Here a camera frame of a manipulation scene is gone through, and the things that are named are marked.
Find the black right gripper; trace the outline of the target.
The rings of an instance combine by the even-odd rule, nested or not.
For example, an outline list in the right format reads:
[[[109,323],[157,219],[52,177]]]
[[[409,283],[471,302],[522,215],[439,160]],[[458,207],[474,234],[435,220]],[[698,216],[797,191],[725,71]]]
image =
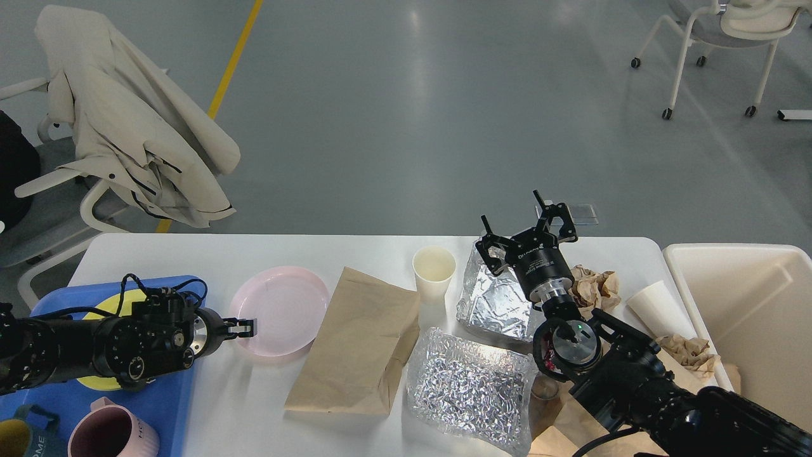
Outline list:
[[[534,230],[502,236],[493,231],[487,216],[481,215],[484,233],[475,247],[492,275],[514,271],[528,301],[545,303],[572,288],[572,273],[559,245],[577,242],[578,236],[565,203],[545,203],[538,190],[534,190],[534,197],[539,208]]]

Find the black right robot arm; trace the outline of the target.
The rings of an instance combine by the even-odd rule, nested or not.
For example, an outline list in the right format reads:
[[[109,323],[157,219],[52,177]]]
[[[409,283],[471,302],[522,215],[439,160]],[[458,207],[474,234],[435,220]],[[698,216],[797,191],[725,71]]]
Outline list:
[[[580,314],[574,278],[560,249],[576,242],[568,206],[547,204],[538,191],[537,222],[511,237],[485,232],[476,250],[493,275],[510,269],[544,321],[532,338],[543,375],[572,382],[571,396],[606,429],[582,445],[583,456],[611,440],[646,433],[667,456],[809,456],[810,434],[720,387],[697,394],[679,387],[658,358],[660,345],[641,331],[594,310]]]

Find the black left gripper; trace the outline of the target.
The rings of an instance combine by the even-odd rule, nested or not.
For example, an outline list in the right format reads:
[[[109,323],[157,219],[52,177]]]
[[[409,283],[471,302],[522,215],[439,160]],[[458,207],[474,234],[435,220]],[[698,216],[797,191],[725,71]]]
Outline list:
[[[201,357],[212,355],[224,341],[252,338],[256,334],[255,325],[255,319],[229,317],[224,321],[214,310],[198,308],[195,310],[190,342],[193,358],[197,361]]]

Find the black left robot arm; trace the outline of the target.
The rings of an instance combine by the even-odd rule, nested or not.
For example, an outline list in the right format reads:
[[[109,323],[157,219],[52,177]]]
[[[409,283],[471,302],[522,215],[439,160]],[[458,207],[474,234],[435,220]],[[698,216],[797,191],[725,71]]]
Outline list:
[[[139,390],[191,368],[224,341],[256,334],[255,319],[220,316],[189,284],[152,288],[128,273],[113,312],[70,307],[17,318],[2,303],[2,394],[88,376]]]

